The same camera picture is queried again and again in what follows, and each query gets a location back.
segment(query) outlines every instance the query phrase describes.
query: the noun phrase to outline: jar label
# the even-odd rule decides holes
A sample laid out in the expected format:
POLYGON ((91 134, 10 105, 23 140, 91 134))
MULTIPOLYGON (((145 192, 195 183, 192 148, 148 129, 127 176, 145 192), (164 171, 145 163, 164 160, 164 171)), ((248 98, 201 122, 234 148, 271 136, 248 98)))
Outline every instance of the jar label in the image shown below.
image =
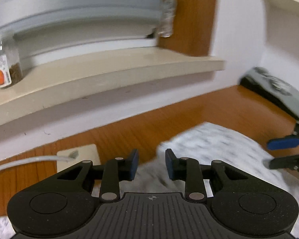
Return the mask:
POLYGON ((9 72, 7 56, 0 56, 0 88, 6 87, 12 83, 9 72))

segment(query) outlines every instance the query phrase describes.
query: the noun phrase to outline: cable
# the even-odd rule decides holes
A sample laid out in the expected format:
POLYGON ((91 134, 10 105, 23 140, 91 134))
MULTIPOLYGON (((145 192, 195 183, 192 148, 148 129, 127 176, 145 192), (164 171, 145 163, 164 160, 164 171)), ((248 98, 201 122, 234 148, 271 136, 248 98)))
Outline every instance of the cable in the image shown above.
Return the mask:
POLYGON ((13 161, 7 164, 0 165, 0 171, 14 167, 19 166, 23 164, 29 164, 29 163, 35 163, 35 162, 42 162, 42 161, 61 161, 61 162, 71 162, 75 160, 78 156, 78 151, 72 152, 68 157, 66 156, 35 156, 30 157, 18 161, 13 161))

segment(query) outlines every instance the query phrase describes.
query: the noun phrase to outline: white cloth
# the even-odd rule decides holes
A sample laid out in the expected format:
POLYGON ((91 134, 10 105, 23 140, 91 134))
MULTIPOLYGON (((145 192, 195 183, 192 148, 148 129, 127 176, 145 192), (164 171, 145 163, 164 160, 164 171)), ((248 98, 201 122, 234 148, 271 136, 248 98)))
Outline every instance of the white cloth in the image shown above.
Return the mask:
MULTIPOLYGON (((191 157, 200 164, 210 164, 212 160, 222 160, 266 182, 292 194, 299 204, 299 180, 284 170, 269 170, 264 160, 272 156, 252 139, 227 128, 204 123, 187 130, 170 141, 161 143, 156 151, 157 158, 140 166, 133 182, 121 182, 124 192, 177 192, 184 191, 184 182, 169 180, 165 167, 165 150, 171 148, 177 157, 191 157)), ((98 196, 95 188, 93 196, 98 196)), ((299 217, 292 230, 299 238, 299 217)), ((8 219, 0 218, 0 239, 8 239, 14 234, 8 219)))

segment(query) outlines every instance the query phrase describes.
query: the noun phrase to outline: white wall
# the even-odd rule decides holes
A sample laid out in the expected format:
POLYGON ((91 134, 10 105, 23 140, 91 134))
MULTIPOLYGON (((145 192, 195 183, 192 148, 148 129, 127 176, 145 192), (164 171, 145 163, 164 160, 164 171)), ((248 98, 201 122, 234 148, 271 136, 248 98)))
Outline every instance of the white wall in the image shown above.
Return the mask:
POLYGON ((235 85, 246 70, 260 63, 265 36, 262 0, 218 0, 211 55, 227 60, 225 71, 120 88, 12 121, 0 127, 0 160, 94 127, 235 85))
POLYGON ((267 33, 261 66, 299 90, 299 18, 271 7, 267 33))

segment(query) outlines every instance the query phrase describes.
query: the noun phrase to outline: plastic packaging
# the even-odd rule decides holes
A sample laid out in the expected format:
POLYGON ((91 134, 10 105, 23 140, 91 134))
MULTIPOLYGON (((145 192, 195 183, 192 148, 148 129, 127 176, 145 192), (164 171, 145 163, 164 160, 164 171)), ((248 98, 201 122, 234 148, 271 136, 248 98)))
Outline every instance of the plastic packaging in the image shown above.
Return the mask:
POLYGON ((13 34, 0 36, 0 88, 12 86, 22 80, 20 58, 13 34))

